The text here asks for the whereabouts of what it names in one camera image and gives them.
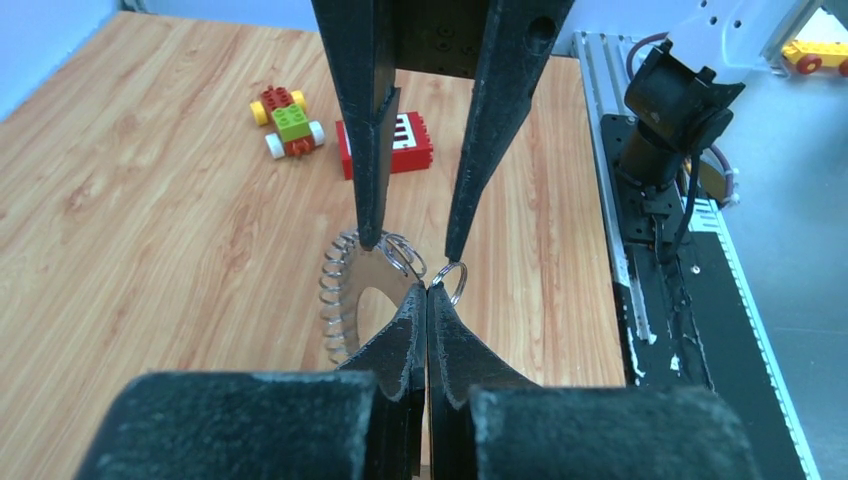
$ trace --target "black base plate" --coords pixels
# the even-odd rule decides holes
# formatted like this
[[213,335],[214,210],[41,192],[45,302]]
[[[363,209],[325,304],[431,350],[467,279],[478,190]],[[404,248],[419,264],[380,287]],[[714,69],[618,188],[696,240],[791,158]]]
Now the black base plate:
[[663,229],[669,242],[683,208],[674,188],[646,196],[617,175],[619,152],[633,129],[627,117],[601,119],[631,285],[638,280],[641,295],[635,298],[643,300],[656,335],[654,341],[639,338],[635,292],[616,284],[628,380],[640,387],[700,384],[714,390],[745,424],[763,478],[806,478],[717,233],[689,232],[676,261],[657,262],[651,215],[657,207],[671,209]]

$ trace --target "red wheel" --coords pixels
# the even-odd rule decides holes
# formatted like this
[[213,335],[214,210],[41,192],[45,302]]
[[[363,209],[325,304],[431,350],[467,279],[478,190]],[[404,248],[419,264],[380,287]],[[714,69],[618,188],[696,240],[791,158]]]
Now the red wheel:
[[795,69],[801,75],[809,75],[821,68],[821,57],[814,53],[808,53],[798,60],[795,64]]

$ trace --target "lego wheel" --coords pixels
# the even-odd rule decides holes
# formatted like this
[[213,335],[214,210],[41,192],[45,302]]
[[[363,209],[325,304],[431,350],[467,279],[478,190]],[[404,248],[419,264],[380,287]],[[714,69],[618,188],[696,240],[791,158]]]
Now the lego wheel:
[[271,156],[274,157],[274,160],[279,160],[286,156],[286,150],[283,148],[283,142],[280,140],[280,136],[276,133],[269,133],[265,135],[265,144],[268,145],[268,150],[271,152]]
[[808,53],[798,60],[798,63],[795,64],[795,69],[801,75],[809,75],[821,68],[821,63],[821,57],[814,53]]
[[312,138],[315,139],[315,146],[324,145],[324,128],[321,127],[321,124],[318,123],[317,120],[312,120],[309,122],[309,130],[312,131]]
[[294,103],[298,107],[300,107],[300,109],[303,110],[304,113],[306,113],[306,98],[303,96],[303,92],[301,92],[300,90],[295,90],[291,93],[291,96],[292,100],[294,100]]
[[251,102],[250,111],[253,112],[253,120],[260,127],[268,123],[268,115],[265,113],[265,107],[262,102]]

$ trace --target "grey floor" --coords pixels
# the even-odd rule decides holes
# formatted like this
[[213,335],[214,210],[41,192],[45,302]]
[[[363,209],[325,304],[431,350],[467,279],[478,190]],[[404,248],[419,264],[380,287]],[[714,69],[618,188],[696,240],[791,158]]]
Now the grey floor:
[[819,472],[848,479],[848,79],[755,74],[732,109],[725,220]]

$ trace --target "wooden table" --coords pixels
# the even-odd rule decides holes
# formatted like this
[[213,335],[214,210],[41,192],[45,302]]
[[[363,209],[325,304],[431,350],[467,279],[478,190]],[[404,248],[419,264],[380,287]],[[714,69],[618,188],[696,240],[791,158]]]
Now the wooden table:
[[[472,83],[397,83],[435,161],[392,176],[386,228],[436,271]],[[248,108],[268,84],[305,92],[326,145],[271,160]],[[622,384],[577,62],[552,60],[534,103],[483,197],[458,311],[537,382]],[[354,225],[339,118],[317,34],[122,13],[0,126],[0,476],[70,477],[151,370],[331,367],[317,279]]]

